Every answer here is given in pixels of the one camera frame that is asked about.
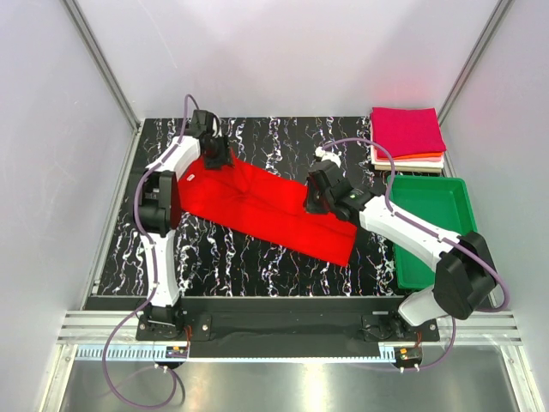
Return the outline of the red t shirt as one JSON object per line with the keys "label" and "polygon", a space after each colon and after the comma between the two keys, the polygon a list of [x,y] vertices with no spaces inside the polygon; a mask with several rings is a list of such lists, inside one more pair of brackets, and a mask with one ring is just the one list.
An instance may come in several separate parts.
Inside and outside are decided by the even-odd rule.
{"label": "red t shirt", "polygon": [[182,210],[238,232],[340,266],[348,265],[357,228],[305,211],[306,186],[236,159],[208,170],[194,161],[178,181]]}

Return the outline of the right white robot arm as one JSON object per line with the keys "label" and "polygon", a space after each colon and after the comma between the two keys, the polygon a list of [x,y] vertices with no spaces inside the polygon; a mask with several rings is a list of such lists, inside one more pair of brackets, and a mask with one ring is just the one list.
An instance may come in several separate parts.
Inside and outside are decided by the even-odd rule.
{"label": "right white robot arm", "polygon": [[389,319],[394,337],[408,340],[431,319],[466,320],[498,285],[486,240],[475,231],[460,235],[437,227],[393,204],[385,195],[354,187],[332,160],[316,162],[306,180],[305,210],[332,214],[412,253],[434,273],[434,284],[410,294]]}

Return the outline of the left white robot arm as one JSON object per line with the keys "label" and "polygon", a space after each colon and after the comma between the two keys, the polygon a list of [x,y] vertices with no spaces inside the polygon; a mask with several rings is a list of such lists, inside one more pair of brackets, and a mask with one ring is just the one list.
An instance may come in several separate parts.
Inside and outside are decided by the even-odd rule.
{"label": "left white robot arm", "polygon": [[233,164],[219,118],[196,109],[183,135],[136,175],[131,215],[144,247],[148,297],[142,308],[147,323],[168,340],[184,333],[181,293],[175,276],[174,236],[181,222],[178,181],[195,161],[209,170]]}

